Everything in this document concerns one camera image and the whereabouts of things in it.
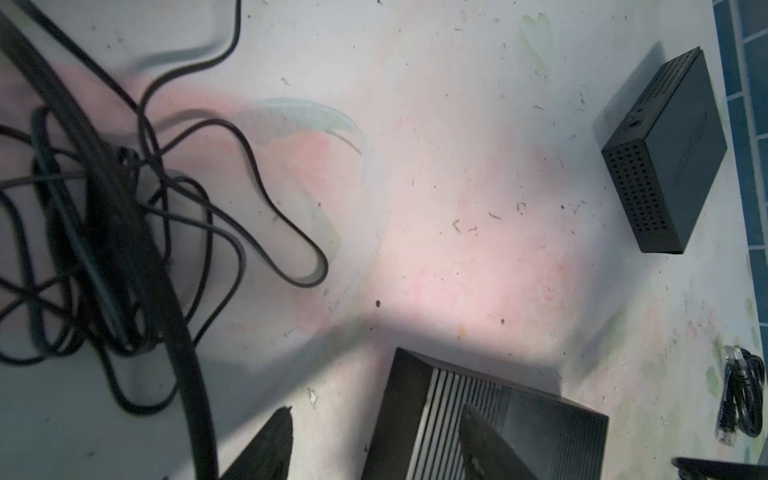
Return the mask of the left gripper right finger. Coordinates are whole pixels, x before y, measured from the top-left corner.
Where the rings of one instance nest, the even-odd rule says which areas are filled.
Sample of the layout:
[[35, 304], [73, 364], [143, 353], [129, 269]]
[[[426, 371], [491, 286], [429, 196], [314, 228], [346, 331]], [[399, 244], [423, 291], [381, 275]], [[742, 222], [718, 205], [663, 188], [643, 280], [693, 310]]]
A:
[[466, 479], [536, 478], [480, 411], [469, 403], [463, 406], [460, 414], [459, 441]]

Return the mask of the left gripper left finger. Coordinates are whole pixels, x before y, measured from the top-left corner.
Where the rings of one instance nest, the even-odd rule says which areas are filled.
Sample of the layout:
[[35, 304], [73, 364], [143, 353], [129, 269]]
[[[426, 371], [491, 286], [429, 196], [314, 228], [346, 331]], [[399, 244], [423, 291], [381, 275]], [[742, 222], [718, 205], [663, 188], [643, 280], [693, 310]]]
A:
[[291, 408], [278, 408], [222, 475], [222, 480], [286, 480], [293, 450]]

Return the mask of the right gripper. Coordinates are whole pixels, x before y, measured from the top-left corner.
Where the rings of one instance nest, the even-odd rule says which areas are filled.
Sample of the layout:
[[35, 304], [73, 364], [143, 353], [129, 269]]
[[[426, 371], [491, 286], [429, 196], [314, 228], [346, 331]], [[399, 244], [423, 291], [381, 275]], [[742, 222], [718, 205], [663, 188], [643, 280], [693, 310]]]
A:
[[671, 463], [682, 480], [767, 480], [766, 466], [675, 457]]

